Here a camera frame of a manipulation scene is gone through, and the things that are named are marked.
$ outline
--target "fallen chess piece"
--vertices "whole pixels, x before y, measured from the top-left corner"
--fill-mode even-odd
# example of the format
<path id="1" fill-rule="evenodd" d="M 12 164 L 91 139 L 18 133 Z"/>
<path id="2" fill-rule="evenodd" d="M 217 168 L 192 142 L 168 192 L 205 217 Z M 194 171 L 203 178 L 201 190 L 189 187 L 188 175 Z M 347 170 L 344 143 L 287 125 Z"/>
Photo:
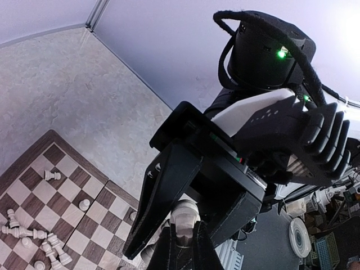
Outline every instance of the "fallen chess piece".
<path id="1" fill-rule="evenodd" d="M 31 241 L 30 238 L 28 238 L 28 237 L 22 238 L 22 239 L 21 239 L 21 243 L 22 243 L 22 245 L 23 245 L 25 248 L 27 248 L 27 249 L 29 249 L 29 248 L 32 246 L 32 241 Z"/>
<path id="2" fill-rule="evenodd" d="M 38 260 L 35 262 L 34 268 L 36 270 L 45 270 L 45 264 L 41 260 Z"/>
<path id="3" fill-rule="evenodd" d="M 47 241 L 44 241 L 42 244 L 43 251 L 45 256 L 48 257 L 51 261 L 51 267 L 53 270 L 58 270 L 62 267 L 61 263 L 55 258 L 55 251 L 52 250 L 50 244 Z"/>
<path id="4" fill-rule="evenodd" d="M 44 231 L 38 231 L 37 229 L 30 231 L 22 226 L 13 229 L 2 226 L 1 232 L 5 235 L 13 235 L 15 238 L 32 237 L 33 239 L 46 239 L 47 237 L 47 233 Z"/>
<path id="5" fill-rule="evenodd" d="M 61 174 L 60 173 L 52 173 L 49 170 L 44 171 L 44 180 L 49 181 L 51 179 L 60 180 Z"/>
<path id="6" fill-rule="evenodd" d="M 61 246 L 60 246 L 60 242 L 57 238 L 56 235 L 54 235 L 53 233 L 50 233 L 47 237 L 47 241 L 50 242 L 50 244 L 52 245 L 52 248 L 56 250 L 56 252 L 58 253 L 58 258 L 60 260 L 60 263 L 65 266 L 68 263 L 71 263 L 73 261 L 73 259 L 62 250 Z"/>
<path id="7" fill-rule="evenodd" d="M 14 210 L 8 209 L 7 215 L 9 216 L 9 219 L 10 219 L 10 223 L 9 223 L 10 229 L 13 229 L 13 228 L 15 228 L 15 227 L 19 227 L 19 226 L 20 226 L 19 221 L 16 220 Z"/>
<path id="8" fill-rule="evenodd" d="M 131 221 L 135 221 L 135 219 L 136 219 L 136 212 L 132 212 L 131 214 L 130 214 L 130 220 Z"/>
<path id="9" fill-rule="evenodd" d="M 80 203 L 79 203 L 79 209 L 81 211 L 87 211 L 90 207 L 90 201 L 88 199 L 85 199 L 85 200 L 82 200 Z"/>

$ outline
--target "white plastic part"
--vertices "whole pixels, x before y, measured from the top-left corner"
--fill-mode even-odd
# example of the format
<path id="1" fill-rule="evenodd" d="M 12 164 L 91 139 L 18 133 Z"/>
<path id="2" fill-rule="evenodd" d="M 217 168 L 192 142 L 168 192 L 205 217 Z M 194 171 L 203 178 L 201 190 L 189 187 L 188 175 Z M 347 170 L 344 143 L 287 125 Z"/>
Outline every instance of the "white plastic part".
<path id="1" fill-rule="evenodd" d="M 305 198 L 293 201 L 285 205 L 286 213 L 292 218 L 296 218 L 306 213 L 306 202 Z"/>
<path id="2" fill-rule="evenodd" d="M 52 248 L 55 249 L 56 252 L 58 253 L 58 258 L 63 266 L 73 261 L 70 255 L 62 250 L 60 246 L 61 244 L 56 235 L 50 233 L 47 237 L 47 240 L 50 242 Z"/>
<path id="3" fill-rule="evenodd" d="M 44 180 L 49 181 L 51 179 L 60 180 L 61 174 L 60 173 L 52 173 L 49 170 L 44 171 Z"/>
<path id="4" fill-rule="evenodd" d="M 34 268 L 36 270 L 45 270 L 45 264 L 42 261 L 38 260 L 35 262 Z"/>
<path id="5" fill-rule="evenodd" d="M 19 227 L 20 223 L 19 221 L 17 221 L 16 217 L 15 217 L 15 212 L 12 209 L 8 209 L 7 211 L 7 215 L 9 216 L 9 227 L 10 229 L 13 229 L 14 227 Z"/>
<path id="6" fill-rule="evenodd" d="M 45 252 L 45 256 L 48 257 L 51 261 L 51 267 L 54 270 L 58 270 L 62 267 L 61 263 L 55 258 L 55 251 L 52 250 L 50 244 L 47 241 L 44 241 L 42 244 L 42 249 Z"/>
<path id="7" fill-rule="evenodd" d="M 87 211 L 90 207 L 90 201 L 88 199 L 85 199 L 85 200 L 82 200 L 80 203 L 79 203 L 79 209 L 81 211 Z"/>
<path id="8" fill-rule="evenodd" d="M 284 88 L 246 98 L 219 112 L 212 121 L 232 137 L 255 112 L 293 95 L 292 91 Z"/>
<path id="9" fill-rule="evenodd" d="M 311 251 L 311 243 L 306 226 L 300 218 L 291 221 L 289 238 L 295 254 L 300 258 L 306 258 Z"/>
<path id="10" fill-rule="evenodd" d="M 199 210 L 190 200 L 181 200 L 171 213 L 170 223 L 175 224 L 177 245 L 189 248 L 193 238 L 195 223 L 200 221 Z"/>
<path id="11" fill-rule="evenodd" d="M 28 237 L 24 237 L 21 239 L 21 243 L 25 248 L 30 248 L 32 246 L 32 241 Z"/>
<path id="12" fill-rule="evenodd" d="M 236 251 L 236 246 L 237 241 L 228 239 L 215 249 L 224 270 L 241 270 L 244 256 Z"/>
<path id="13" fill-rule="evenodd" d="M 287 185 L 279 184 L 276 188 L 275 200 L 282 200 L 290 193 L 302 187 L 304 184 L 288 183 Z"/>
<path id="14" fill-rule="evenodd" d="M 350 120 L 350 127 L 348 131 L 348 137 L 360 140 L 360 109 L 346 104 L 340 100 L 335 99 L 328 93 L 324 92 L 327 103 L 337 103 L 336 111 L 344 112 L 344 120 Z"/>
<path id="15" fill-rule="evenodd" d="M 353 186 L 354 190 L 357 190 L 358 186 L 360 186 L 360 183 L 356 183 Z M 341 195 L 346 189 L 346 186 L 340 186 L 337 188 L 328 187 L 324 190 L 317 190 L 315 192 L 316 202 L 318 203 L 321 210 L 326 213 L 326 205 L 331 202 L 332 197 L 335 195 Z"/>

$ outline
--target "white wall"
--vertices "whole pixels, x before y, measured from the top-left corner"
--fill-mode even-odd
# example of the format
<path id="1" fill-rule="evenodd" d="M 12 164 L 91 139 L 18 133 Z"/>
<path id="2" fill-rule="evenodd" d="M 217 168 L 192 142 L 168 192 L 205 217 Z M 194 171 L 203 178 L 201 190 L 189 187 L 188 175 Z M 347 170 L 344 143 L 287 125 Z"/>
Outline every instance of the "white wall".
<path id="1" fill-rule="evenodd" d="M 116 56 L 82 28 L 1 48 L 0 62 L 0 174 L 54 129 L 140 198 L 170 109 Z"/>
<path id="2" fill-rule="evenodd" d="M 301 28 L 316 42 L 313 65 L 323 83 L 360 99 L 357 0 L 110 0 L 95 33 L 170 107 L 188 100 L 203 110 L 221 90 L 218 59 L 229 39 L 213 13 L 241 9 Z"/>
<path id="3" fill-rule="evenodd" d="M 72 25 L 85 25 L 97 0 L 1 0 L 0 44 Z"/>

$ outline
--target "white pawn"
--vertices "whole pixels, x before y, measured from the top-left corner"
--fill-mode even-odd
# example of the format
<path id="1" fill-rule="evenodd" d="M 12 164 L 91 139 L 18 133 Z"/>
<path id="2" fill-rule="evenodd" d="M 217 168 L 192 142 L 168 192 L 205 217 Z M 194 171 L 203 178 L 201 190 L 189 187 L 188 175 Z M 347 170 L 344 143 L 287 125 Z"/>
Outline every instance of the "white pawn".
<path id="1" fill-rule="evenodd" d="M 136 219 L 136 212 L 132 212 L 131 214 L 130 214 L 130 220 L 131 221 L 135 221 L 135 219 Z"/>
<path id="2" fill-rule="evenodd" d="M 8 209 L 7 214 L 8 214 L 9 219 L 10 219 L 10 224 L 9 224 L 10 229 L 12 229 L 14 227 L 19 227 L 20 223 L 19 223 L 19 221 L 16 220 L 14 210 Z"/>
<path id="3" fill-rule="evenodd" d="M 64 252 L 60 246 L 60 242 L 56 235 L 53 233 L 50 233 L 47 237 L 47 241 L 50 242 L 52 245 L 52 248 L 56 250 L 58 253 L 58 258 L 63 266 L 67 265 L 68 263 L 71 263 L 73 259 L 68 255 L 68 253 Z"/>
<path id="4" fill-rule="evenodd" d="M 55 251 L 52 250 L 50 244 L 47 241 L 44 241 L 42 248 L 45 252 L 46 257 L 49 257 L 51 261 L 51 267 L 53 270 L 58 270 L 61 268 L 61 263 L 55 258 Z"/>
<path id="5" fill-rule="evenodd" d="M 51 179 L 60 180 L 61 179 L 61 174 L 60 173 L 52 173 L 49 170 L 46 170 L 44 172 L 44 180 L 49 181 Z"/>
<path id="6" fill-rule="evenodd" d="M 27 249 L 29 249 L 32 246 L 32 241 L 28 237 L 22 238 L 21 243 Z"/>
<path id="7" fill-rule="evenodd" d="M 34 268 L 36 270 L 45 270 L 45 264 L 41 260 L 38 260 L 35 262 Z"/>
<path id="8" fill-rule="evenodd" d="M 88 199 L 82 200 L 79 203 L 79 208 L 81 211 L 87 211 L 89 209 L 90 206 L 90 201 Z"/>

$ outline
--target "checkered squares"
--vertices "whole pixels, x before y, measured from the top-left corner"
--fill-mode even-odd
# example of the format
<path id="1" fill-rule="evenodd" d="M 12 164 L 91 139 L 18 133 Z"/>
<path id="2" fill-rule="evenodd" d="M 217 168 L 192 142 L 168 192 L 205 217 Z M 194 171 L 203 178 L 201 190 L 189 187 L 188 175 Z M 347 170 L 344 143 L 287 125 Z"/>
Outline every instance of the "checkered squares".
<path id="1" fill-rule="evenodd" d="M 44 170 L 59 172 L 60 180 L 43 180 Z M 82 212 L 79 203 L 91 206 Z M 140 257 L 123 256 L 135 212 L 122 198 L 104 187 L 65 154 L 56 144 L 35 159 L 7 192 L 0 196 L 0 224 L 8 225 L 7 209 L 13 209 L 20 224 L 29 230 L 53 232 L 73 261 L 63 269 L 117 270 L 139 267 Z M 19 239 L 0 233 L 0 270 L 33 270 L 41 260 L 50 270 L 50 260 L 39 248 L 43 240 L 31 239 L 25 249 Z"/>
<path id="2" fill-rule="evenodd" d="M 66 247 L 80 258 L 78 264 L 66 266 L 69 270 L 82 269 L 84 265 L 92 269 L 117 270 L 119 266 L 138 267 L 140 257 L 128 260 L 123 256 L 123 248 L 131 225 L 125 221 L 134 212 L 124 200 L 106 187 L 97 196 L 86 212 Z"/>
<path id="3" fill-rule="evenodd" d="M 60 172 L 61 179 L 44 181 L 44 170 Z M 85 234 L 89 238 L 81 234 L 84 237 L 77 243 L 75 250 L 64 247 L 73 259 L 67 267 L 96 269 L 97 261 L 102 259 L 112 234 L 109 232 L 107 237 L 101 237 L 99 234 L 104 233 L 106 229 L 99 227 L 93 220 L 89 221 L 91 219 L 85 216 L 78 205 L 84 199 L 89 199 L 93 203 L 103 189 L 104 185 L 100 181 L 53 144 L 25 169 L 5 194 L 0 196 L 0 224 L 8 225 L 7 210 L 13 209 L 22 226 L 29 230 L 54 232 L 62 246 L 72 235 L 81 238 L 79 236 L 81 233 L 75 228 L 81 229 L 81 226 L 85 226 L 84 230 L 87 232 Z M 0 270 L 34 269 L 33 265 L 37 260 L 43 261 L 46 270 L 49 270 L 50 260 L 39 248 L 43 240 L 32 238 L 31 240 L 33 242 L 31 247 L 25 249 L 19 239 L 0 233 Z M 100 253 L 91 256 L 94 251 Z M 76 268 L 77 264 L 85 268 Z"/>

